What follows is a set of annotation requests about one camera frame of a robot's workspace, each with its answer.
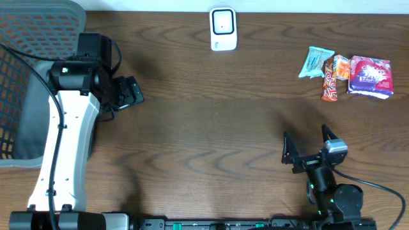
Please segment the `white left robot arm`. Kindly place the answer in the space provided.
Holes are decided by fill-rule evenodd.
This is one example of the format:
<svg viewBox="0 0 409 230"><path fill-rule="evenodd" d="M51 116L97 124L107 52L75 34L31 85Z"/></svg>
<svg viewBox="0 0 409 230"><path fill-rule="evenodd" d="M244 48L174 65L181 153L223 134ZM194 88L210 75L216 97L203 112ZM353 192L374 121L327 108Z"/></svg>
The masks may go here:
<svg viewBox="0 0 409 230"><path fill-rule="evenodd" d="M128 213L86 209L86 166L98 118L140 104L134 77L119 77L116 42L79 35L74 56L56 60L38 77L49 94L49 128L40 175L26 211L10 215L10 229L137 229Z"/></svg>

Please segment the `orange snack box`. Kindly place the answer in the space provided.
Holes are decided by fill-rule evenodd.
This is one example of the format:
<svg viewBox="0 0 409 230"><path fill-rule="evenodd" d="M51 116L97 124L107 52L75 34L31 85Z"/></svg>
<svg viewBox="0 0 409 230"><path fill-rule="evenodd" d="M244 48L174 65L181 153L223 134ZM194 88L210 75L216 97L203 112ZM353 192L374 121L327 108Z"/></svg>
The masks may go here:
<svg viewBox="0 0 409 230"><path fill-rule="evenodd" d="M342 55L334 56L333 75L339 80L348 80L350 77L350 60Z"/></svg>

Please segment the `orange chocolate bar wrapper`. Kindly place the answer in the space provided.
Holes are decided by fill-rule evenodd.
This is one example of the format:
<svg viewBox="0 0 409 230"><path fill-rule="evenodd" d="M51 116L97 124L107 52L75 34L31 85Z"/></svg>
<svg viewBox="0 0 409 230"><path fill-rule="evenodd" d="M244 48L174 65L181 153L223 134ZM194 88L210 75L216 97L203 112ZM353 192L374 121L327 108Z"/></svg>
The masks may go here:
<svg viewBox="0 0 409 230"><path fill-rule="evenodd" d="M334 58L325 61L325 76L323 79L323 93L321 99L327 102L337 101L336 78L333 76Z"/></svg>

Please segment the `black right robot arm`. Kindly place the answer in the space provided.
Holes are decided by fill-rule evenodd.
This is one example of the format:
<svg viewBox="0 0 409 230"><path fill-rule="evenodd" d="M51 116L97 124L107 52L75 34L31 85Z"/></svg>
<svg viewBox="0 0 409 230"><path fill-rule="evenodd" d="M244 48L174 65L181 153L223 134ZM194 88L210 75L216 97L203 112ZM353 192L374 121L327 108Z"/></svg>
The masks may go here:
<svg viewBox="0 0 409 230"><path fill-rule="evenodd" d="M363 191L352 184L338 184L335 166L341 164L348 154L346 143L338 138L328 126L321 127L323 147L315 155L302 156L289 133L284 132L283 164L291 164L294 174L306 173L315 202L327 222L352 222L360 220Z"/></svg>

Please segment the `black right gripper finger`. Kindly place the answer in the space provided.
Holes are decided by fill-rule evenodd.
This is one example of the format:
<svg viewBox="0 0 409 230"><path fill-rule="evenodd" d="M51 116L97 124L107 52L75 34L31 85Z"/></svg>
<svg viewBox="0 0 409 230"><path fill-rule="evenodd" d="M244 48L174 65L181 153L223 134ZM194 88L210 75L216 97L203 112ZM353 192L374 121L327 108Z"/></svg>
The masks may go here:
<svg viewBox="0 0 409 230"><path fill-rule="evenodd" d="M322 132L322 136L323 136L323 142L338 139L338 136L335 135L326 124L322 124L321 132Z"/></svg>
<svg viewBox="0 0 409 230"><path fill-rule="evenodd" d="M282 164L295 164L300 158L297 146L289 133L284 132L284 146L282 151Z"/></svg>

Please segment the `green wipes packet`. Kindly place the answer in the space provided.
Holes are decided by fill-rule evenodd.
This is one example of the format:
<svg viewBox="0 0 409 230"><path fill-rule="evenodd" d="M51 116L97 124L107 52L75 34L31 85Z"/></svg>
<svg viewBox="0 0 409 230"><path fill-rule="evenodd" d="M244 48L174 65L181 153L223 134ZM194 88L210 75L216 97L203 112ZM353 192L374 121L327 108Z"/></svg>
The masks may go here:
<svg viewBox="0 0 409 230"><path fill-rule="evenodd" d="M315 77L324 78L325 74L322 70L324 62L331 58L334 54L334 50L310 46L304 65L298 77L309 77L310 79Z"/></svg>

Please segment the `purple red pad packet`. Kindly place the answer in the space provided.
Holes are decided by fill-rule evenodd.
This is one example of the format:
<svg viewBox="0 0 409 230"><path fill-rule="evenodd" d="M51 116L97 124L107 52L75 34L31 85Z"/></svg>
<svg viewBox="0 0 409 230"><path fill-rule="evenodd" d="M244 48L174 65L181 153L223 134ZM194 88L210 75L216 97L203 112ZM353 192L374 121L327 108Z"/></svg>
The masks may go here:
<svg viewBox="0 0 409 230"><path fill-rule="evenodd" d="M387 99L394 94L389 60L353 56L350 59L349 94Z"/></svg>

